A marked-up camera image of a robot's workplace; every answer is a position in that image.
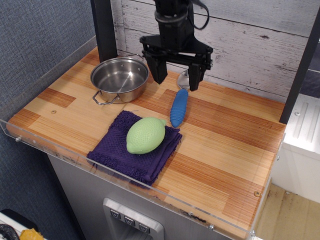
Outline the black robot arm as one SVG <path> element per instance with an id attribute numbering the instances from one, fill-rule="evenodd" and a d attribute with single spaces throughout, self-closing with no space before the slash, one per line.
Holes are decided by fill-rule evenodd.
<path id="1" fill-rule="evenodd" d="M 189 89 L 196 91 L 205 72 L 212 67 L 213 48 L 195 37 L 194 5 L 205 10 L 200 0 L 157 0 L 155 20 L 159 34 L 142 36 L 142 54 L 153 79 L 161 84 L 168 75 L 167 63 L 188 67 Z"/>

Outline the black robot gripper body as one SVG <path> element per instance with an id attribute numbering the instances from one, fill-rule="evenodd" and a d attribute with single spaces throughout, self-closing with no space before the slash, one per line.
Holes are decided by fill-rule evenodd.
<path id="1" fill-rule="evenodd" d="M 189 21 L 180 25 L 160 23 L 158 35 L 142 36 L 143 55 L 154 61 L 170 62 L 185 66 L 199 64 L 205 70 L 212 67 L 213 48 L 195 37 Z"/>

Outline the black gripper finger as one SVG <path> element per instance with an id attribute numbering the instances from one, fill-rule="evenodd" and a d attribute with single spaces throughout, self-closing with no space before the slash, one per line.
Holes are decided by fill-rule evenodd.
<path id="1" fill-rule="evenodd" d="M 161 84 L 168 75 L 167 63 L 150 52 L 144 51 L 143 55 L 154 81 Z"/>
<path id="2" fill-rule="evenodd" d="M 189 89 L 196 91 L 207 70 L 206 57 L 196 57 L 188 66 Z"/>

